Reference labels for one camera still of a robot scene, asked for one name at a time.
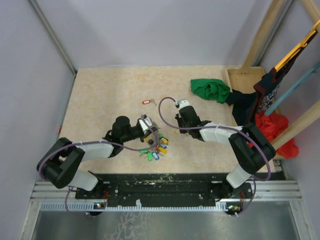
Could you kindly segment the large keyring with tagged keys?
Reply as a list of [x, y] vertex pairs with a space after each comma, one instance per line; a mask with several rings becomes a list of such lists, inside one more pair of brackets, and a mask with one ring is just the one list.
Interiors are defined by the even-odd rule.
[[156, 136], [150, 132], [147, 136], [143, 137], [142, 140], [147, 144], [147, 149], [139, 151], [139, 157], [144, 157], [149, 162], [153, 160], [158, 161], [161, 157], [164, 157], [168, 152], [169, 139], [164, 136], [157, 126], [152, 127]]

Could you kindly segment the key with yellow tag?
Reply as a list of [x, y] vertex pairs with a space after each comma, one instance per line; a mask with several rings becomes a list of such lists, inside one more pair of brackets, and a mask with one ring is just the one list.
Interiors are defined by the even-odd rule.
[[180, 134], [180, 130], [179, 129], [175, 129], [173, 132], [175, 135], [179, 135]]

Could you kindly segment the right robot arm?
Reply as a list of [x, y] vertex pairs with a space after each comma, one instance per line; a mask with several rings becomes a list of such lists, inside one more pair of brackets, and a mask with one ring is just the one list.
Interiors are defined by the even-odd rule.
[[266, 179], [270, 178], [269, 161], [275, 157], [276, 150], [255, 124], [230, 127], [202, 121], [191, 105], [180, 106], [175, 119], [181, 134], [188, 133], [199, 141], [223, 144], [233, 150], [238, 164], [222, 183], [213, 187], [214, 198], [235, 198], [241, 192], [241, 185], [263, 166], [268, 170]]

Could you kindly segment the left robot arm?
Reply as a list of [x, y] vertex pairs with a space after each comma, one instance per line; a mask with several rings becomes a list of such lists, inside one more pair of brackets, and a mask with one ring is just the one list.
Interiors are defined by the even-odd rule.
[[100, 140], [72, 142], [66, 137], [58, 139], [39, 161], [36, 170], [42, 179], [49, 181], [57, 189], [83, 189], [97, 199], [103, 195], [104, 186], [94, 173], [79, 170], [81, 162], [112, 158], [123, 149], [137, 152], [137, 149], [124, 146], [124, 143], [136, 139], [143, 142], [151, 134], [157, 138], [158, 129], [157, 124], [146, 115], [142, 115], [134, 126], [131, 126], [128, 117], [119, 116], [111, 130]]

